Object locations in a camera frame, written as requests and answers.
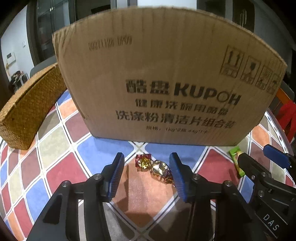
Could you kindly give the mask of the brown cardboard box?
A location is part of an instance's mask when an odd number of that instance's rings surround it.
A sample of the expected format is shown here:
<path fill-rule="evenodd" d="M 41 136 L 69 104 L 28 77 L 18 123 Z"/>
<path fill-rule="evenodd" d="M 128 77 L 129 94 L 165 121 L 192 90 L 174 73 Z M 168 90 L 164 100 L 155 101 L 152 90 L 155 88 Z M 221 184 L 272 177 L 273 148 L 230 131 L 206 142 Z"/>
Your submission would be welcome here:
<path fill-rule="evenodd" d="M 53 46 L 90 133 L 137 142 L 234 146 L 287 69 L 249 30 L 181 8 L 104 11 L 53 33 Z"/>

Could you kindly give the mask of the white shoe rack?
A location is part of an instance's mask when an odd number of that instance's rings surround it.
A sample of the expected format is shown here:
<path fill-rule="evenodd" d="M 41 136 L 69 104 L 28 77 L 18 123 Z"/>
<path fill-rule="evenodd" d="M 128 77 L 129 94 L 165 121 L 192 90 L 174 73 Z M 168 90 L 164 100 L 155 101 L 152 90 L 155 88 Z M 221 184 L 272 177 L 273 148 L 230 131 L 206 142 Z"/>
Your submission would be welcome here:
<path fill-rule="evenodd" d="M 15 93 L 19 88 L 21 88 L 28 81 L 28 76 L 23 71 L 18 70 L 11 76 L 9 83 L 9 90 Z"/>

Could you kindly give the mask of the wall intercom panel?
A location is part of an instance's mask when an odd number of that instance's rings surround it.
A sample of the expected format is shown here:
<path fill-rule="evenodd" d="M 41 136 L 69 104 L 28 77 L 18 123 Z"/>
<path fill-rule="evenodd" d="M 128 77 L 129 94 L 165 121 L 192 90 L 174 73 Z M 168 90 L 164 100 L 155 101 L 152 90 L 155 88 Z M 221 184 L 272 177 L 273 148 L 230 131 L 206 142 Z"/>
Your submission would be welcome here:
<path fill-rule="evenodd" d="M 6 61 L 7 61 L 8 66 L 15 63 L 15 61 L 16 61 L 15 53 L 14 52 L 8 53 L 6 56 Z"/>

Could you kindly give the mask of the black sliding glass door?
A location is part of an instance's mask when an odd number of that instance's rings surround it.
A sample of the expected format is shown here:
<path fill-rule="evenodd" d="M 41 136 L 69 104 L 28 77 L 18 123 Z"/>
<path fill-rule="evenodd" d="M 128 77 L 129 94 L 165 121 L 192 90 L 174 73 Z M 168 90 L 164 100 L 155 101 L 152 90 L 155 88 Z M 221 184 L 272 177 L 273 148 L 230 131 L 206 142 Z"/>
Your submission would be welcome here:
<path fill-rule="evenodd" d="M 52 34 L 77 20 L 77 1 L 29 1 L 26 27 L 29 49 L 36 66 L 55 55 Z"/>

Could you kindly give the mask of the shiny candy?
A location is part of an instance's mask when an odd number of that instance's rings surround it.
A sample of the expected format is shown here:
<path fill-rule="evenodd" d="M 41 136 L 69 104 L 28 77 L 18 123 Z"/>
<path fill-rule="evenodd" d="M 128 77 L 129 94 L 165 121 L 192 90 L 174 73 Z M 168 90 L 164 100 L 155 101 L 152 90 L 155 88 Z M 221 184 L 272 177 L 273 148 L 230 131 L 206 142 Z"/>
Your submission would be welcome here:
<path fill-rule="evenodd" d="M 140 172 L 149 172 L 152 178 L 161 183 L 174 185 L 170 167 L 163 161 L 153 160 L 151 154 L 136 155 L 135 167 Z"/>

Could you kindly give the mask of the green snack packet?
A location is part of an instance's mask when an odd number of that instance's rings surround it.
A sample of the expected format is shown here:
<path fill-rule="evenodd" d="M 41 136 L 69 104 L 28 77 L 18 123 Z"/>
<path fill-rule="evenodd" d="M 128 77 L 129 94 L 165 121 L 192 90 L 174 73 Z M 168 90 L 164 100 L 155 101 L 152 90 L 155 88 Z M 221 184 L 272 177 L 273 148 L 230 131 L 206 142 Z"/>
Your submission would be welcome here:
<path fill-rule="evenodd" d="M 238 173 L 238 176 L 239 177 L 243 177 L 245 175 L 244 171 L 239 167 L 239 164 L 238 164 L 238 157 L 240 154 L 242 154 L 242 151 L 241 149 L 236 146 L 234 148 L 232 148 L 230 151 L 229 151 L 229 154 L 231 156 L 231 159 L 232 161 L 234 162 L 234 165 L 235 165 L 235 168 L 236 168 L 236 171 Z"/>

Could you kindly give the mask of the red garment on chair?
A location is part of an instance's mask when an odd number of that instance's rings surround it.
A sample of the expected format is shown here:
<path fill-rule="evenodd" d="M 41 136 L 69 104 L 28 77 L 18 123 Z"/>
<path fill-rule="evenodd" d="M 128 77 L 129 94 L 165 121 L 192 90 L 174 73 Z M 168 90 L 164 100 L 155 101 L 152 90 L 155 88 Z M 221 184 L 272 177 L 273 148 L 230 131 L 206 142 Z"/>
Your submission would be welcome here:
<path fill-rule="evenodd" d="M 295 119 L 296 105 L 293 101 L 289 100 L 284 104 L 278 115 L 276 116 L 281 128 L 284 130 L 287 139 L 291 141 L 295 136 L 296 119 Z"/>

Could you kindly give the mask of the red wooden chair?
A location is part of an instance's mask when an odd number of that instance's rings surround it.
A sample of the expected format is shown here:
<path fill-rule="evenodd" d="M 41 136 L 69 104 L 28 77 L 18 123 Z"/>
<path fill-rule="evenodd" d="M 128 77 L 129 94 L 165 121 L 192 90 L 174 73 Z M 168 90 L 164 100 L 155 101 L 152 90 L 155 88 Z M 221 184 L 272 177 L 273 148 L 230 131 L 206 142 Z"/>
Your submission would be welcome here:
<path fill-rule="evenodd" d="M 295 102 L 279 88 L 269 109 L 276 117 L 289 142 L 295 137 Z"/>

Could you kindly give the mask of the woven wicker basket box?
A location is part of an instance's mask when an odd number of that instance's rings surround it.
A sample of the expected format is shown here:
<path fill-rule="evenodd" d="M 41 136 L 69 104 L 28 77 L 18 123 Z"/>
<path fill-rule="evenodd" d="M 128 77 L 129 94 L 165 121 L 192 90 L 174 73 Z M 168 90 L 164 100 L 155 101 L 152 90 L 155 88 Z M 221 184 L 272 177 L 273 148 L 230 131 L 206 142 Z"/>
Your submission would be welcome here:
<path fill-rule="evenodd" d="M 33 75 L 1 109 L 1 137 L 9 147 L 29 149 L 48 112 L 67 87 L 58 64 Z"/>

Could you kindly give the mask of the colourful patterned tablecloth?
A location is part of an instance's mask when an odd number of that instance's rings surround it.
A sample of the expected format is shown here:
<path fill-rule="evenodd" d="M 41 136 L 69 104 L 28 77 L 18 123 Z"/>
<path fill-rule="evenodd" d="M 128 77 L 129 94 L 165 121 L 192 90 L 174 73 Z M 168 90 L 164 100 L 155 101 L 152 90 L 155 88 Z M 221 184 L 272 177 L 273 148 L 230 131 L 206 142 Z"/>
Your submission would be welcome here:
<path fill-rule="evenodd" d="M 190 205 L 175 188 L 139 172 L 135 157 L 148 153 L 168 162 L 176 152 L 209 181 L 231 180 L 245 198 L 253 183 L 237 178 L 229 147 L 164 145 L 95 138 L 68 91 L 53 105 L 28 150 L 1 141 L 1 221 L 17 240 L 26 240 L 42 209 L 64 180 L 83 182 L 102 171 L 116 154 L 125 168 L 116 197 L 104 205 L 112 240 L 184 240 Z"/>

